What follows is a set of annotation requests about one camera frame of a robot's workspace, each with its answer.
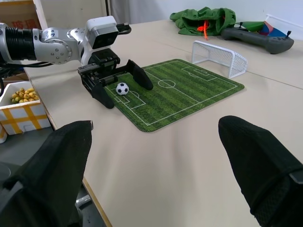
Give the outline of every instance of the gray remote controller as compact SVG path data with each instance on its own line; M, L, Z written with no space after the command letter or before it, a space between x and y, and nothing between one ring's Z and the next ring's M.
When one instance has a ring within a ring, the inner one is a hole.
M224 40L238 39L250 44L263 46L271 54L282 53L293 46L294 40L288 37L289 34L290 32L288 32L286 37L270 37L252 33L241 28L226 28L221 32Z

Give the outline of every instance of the floor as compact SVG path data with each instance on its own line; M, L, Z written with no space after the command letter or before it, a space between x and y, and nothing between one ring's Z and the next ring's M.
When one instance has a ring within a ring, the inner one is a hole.
M27 162L38 151L52 131L52 128L45 128L8 136L7 140L0 144L0 164L8 166L11 170L11 175L13 175L19 166ZM77 199L87 194L82 186ZM80 209L83 214L83 227L106 227L93 202L90 201L84 204Z

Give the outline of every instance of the soccer field mat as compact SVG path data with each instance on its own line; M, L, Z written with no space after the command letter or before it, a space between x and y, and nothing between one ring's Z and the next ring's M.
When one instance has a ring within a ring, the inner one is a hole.
M203 109L244 88L242 84L175 59L143 68L153 90L139 86L131 74L106 86L116 107L141 131L152 132ZM125 96L116 93L118 83L126 83Z

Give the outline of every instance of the mini soccer ball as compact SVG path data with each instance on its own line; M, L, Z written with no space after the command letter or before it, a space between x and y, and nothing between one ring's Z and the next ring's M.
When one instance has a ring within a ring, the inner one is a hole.
M116 87L116 92L120 96L125 96L129 91L128 85L126 83L119 83Z

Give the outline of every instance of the white table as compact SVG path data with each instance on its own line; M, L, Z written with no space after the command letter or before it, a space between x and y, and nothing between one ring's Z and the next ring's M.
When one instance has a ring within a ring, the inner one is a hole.
M190 61L192 42L202 40L178 35L168 21L132 28L112 46L122 64L128 59L142 67L176 58ZM27 69L56 128L93 120L84 183L107 226L258 227L219 139L218 121L226 115L270 130L303 161L303 90L297 88L303 88L303 79L296 74L303 69L302 43L270 55L216 37L209 42L248 59L253 73L234 79L246 88L153 133L139 131L118 109L108 110L91 98L76 71L78 62ZM227 72L213 62L201 66ZM290 66L293 73L285 78Z

